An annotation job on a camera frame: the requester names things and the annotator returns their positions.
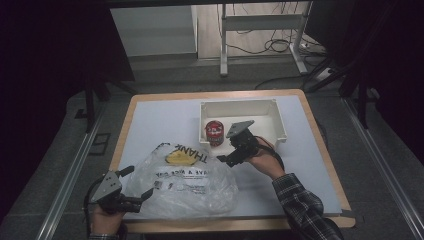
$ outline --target metal frame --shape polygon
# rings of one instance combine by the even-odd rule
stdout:
[[[299,45],[306,27],[309,11],[312,2],[308,2],[302,14],[286,15],[254,15],[254,16],[227,16],[226,4],[222,4],[221,16],[221,66],[222,77],[228,75],[228,54],[227,54],[227,31],[246,30],[274,30],[274,29],[297,29],[298,34],[293,44],[290,44],[290,51],[296,62],[300,74],[307,74],[305,64],[299,53]]]

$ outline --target plastic bag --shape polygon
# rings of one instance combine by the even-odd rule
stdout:
[[[191,166],[167,162],[171,153],[196,158]],[[207,153],[179,144],[162,143],[132,173],[126,196],[154,188],[143,202],[143,218],[198,218],[222,216],[237,204],[238,188],[231,168]]]

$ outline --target checkered shirt sleeve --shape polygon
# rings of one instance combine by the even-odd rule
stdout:
[[[272,182],[278,200],[292,224],[311,239],[339,239],[322,219],[324,206],[315,194],[306,190],[293,173]]]

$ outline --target wall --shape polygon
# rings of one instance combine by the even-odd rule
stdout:
[[[111,13],[129,57],[197,52],[195,6],[122,8]]]

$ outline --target red can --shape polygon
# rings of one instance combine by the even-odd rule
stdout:
[[[224,142],[224,125],[217,120],[208,122],[205,127],[206,139],[211,146],[216,147]]]

